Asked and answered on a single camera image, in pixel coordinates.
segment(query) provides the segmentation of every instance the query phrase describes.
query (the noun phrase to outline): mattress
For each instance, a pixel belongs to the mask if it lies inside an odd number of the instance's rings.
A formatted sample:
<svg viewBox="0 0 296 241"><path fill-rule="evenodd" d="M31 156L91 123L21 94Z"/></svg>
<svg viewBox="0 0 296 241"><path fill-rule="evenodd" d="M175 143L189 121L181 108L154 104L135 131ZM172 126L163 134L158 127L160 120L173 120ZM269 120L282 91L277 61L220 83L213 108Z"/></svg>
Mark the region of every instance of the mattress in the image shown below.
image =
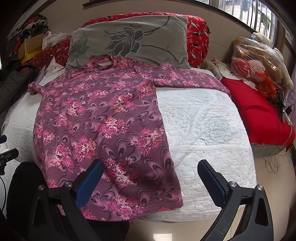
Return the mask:
<svg viewBox="0 0 296 241"><path fill-rule="evenodd" d="M64 70L43 78L41 85ZM170 152L181 184L184 205L174 211L151 214L151 221L183 222L215 218L220 212L197 174L206 159L227 180L240 186L256 186L252 149L237 108L221 91L200 88L157 87ZM7 147L19 150L18 161L37 162L33 127L41 94L22 98L4 128Z"/></svg>

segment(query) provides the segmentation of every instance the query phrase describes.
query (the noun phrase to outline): yellow box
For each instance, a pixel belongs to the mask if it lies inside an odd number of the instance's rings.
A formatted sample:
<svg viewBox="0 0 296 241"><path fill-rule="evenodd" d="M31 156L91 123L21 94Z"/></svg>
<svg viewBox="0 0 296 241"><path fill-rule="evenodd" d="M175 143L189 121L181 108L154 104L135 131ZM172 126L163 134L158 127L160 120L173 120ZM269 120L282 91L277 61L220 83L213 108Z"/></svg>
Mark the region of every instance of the yellow box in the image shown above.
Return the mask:
<svg viewBox="0 0 296 241"><path fill-rule="evenodd" d="M27 62L42 51L43 35L39 34L22 43L17 53L21 64Z"/></svg>

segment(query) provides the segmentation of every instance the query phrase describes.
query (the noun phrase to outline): beige tiled wall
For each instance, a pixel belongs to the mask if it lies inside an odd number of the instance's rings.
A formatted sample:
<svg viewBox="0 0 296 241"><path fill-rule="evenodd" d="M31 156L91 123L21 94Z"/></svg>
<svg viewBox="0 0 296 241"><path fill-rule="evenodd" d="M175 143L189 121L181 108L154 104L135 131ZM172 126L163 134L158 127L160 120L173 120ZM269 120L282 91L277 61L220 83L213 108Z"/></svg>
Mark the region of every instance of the beige tiled wall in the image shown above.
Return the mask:
<svg viewBox="0 0 296 241"><path fill-rule="evenodd" d="M251 36L248 30L223 15L191 4L165 0L126 0L83 9L82 4L86 2L87 0L57 0L41 14L48 18L52 32L68 34L90 19L114 14L158 11L199 16L206 20L211 30L207 59L217 58L226 62L230 61L232 55L233 40L238 36Z"/></svg>

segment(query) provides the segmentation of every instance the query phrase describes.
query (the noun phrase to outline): tile floor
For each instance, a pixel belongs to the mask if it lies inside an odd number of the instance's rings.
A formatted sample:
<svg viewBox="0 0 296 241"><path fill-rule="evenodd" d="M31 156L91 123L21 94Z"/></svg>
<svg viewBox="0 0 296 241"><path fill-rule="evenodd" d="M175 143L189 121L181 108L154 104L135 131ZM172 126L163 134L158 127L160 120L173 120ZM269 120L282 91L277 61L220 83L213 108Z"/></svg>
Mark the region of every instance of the tile floor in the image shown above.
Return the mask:
<svg viewBox="0 0 296 241"><path fill-rule="evenodd" d="M296 195L295 172L290 154L289 152L285 154L283 151L281 155L283 155L284 162L277 174L267 172L263 158L255 159L257 183L264 186L271 207L274 241L279 241L286 232L290 204L294 203ZM238 211L225 240L233 236L242 211L243 209ZM183 223L154 223L138 219L134 221L127 241L198 241L213 221L214 219Z"/></svg>

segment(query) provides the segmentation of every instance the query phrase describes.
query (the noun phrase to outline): floral dress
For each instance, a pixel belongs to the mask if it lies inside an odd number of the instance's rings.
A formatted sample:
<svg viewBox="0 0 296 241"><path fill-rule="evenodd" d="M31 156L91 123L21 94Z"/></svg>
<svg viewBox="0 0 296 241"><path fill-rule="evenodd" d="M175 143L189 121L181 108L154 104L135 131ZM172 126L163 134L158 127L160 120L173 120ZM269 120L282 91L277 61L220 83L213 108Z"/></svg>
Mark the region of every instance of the floral dress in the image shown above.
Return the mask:
<svg viewBox="0 0 296 241"><path fill-rule="evenodd" d="M33 141L48 186L73 181L96 158L104 162L104 174L81 208L86 218L121 221L183 205L155 85L229 94L201 72L109 55L91 56L45 86L29 85L31 94L42 93Z"/></svg>

